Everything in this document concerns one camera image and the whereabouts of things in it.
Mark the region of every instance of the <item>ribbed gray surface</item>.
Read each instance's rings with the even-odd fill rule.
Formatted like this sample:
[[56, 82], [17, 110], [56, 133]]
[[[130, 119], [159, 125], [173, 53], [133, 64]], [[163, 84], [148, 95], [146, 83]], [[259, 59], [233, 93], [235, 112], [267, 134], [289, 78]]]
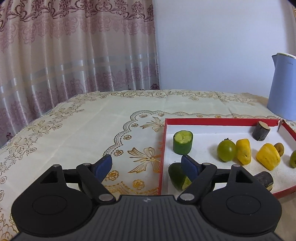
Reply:
[[275, 234], [242, 238], [221, 233], [206, 223], [194, 206], [181, 205], [173, 196], [122, 196], [101, 206], [91, 221], [74, 233], [40, 238], [24, 233], [13, 241], [280, 241]]

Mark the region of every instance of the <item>floral tablecloth pattern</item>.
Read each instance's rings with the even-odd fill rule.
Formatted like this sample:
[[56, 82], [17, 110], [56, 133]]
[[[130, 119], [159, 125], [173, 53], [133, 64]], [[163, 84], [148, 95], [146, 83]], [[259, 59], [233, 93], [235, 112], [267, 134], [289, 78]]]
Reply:
[[[157, 195], [166, 118], [277, 118], [266, 103], [248, 93], [155, 90], [91, 92], [58, 104], [0, 149], [0, 240], [17, 233], [13, 201], [51, 165], [75, 168], [110, 154], [103, 184], [111, 193]], [[296, 131], [295, 122], [288, 124]], [[280, 201], [276, 233], [295, 241], [296, 195]]]

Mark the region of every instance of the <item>circular black cover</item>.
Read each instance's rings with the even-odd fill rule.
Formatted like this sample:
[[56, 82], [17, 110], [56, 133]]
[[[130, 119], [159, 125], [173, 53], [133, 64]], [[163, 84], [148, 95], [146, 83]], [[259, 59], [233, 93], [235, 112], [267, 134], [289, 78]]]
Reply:
[[201, 202], [201, 211], [212, 225], [237, 235], [273, 231], [281, 217], [281, 205], [272, 194], [250, 183], [210, 192]]
[[19, 230], [54, 237], [83, 225], [92, 212], [92, 202], [78, 190], [45, 183], [23, 192], [11, 212]]

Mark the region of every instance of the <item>white logo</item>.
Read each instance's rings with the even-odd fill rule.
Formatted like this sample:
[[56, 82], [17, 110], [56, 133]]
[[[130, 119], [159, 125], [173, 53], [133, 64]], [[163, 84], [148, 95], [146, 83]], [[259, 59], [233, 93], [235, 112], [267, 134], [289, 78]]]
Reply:
[[152, 200], [147, 197], [147, 198], [143, 199], [143, 201], [146, 202], [146, 203], [148, 203], [148, 202], [151, 202]]

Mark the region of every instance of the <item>red and white box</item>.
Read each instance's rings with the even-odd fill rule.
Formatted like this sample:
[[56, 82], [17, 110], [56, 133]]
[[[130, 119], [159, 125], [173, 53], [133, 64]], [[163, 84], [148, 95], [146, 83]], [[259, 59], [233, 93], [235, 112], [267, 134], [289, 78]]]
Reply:
[[[252, 132], [258, 121], [266, 123], [271, 129], [264, 141], [256, 141], [252, 137]], [[249, 139], [252, 160], [250, 164], [243, 167], [252, 175], [262, 171], [269, 172], [274, 179], [271, 193], [276, 198], [296, 191], [296, 168], [292, 168], [289, 164], [290, 155], [296, 150], [296, 133], [284, 121], [281, 122], [279, 119], [175, 118], [165, 120], [159, 195], [173, 194], [177, 197], [180, 194], [170, 181], [168, 167], [174, 162], [181, 162], [181, 155], [173, 151], [173, 136], [181, 130], [193, 133], [192, 149], [189, 156], [200, 164], [210, 162], [222, 169], [230, 169], [233, 164], [242, 164], [238, 160], [221, 161], [216, 151], [218, 144], [226, 138], [231, 139], [234, 143], [239, 139]], [[284, 154], [280, 164], [274, 170], [269, 171], [256, 160], [256, 153], [265, 143], [274, 145], [278, 142], [284, 145]], [[225, 183], [216, 184], [215, 189], [225, 185]]]

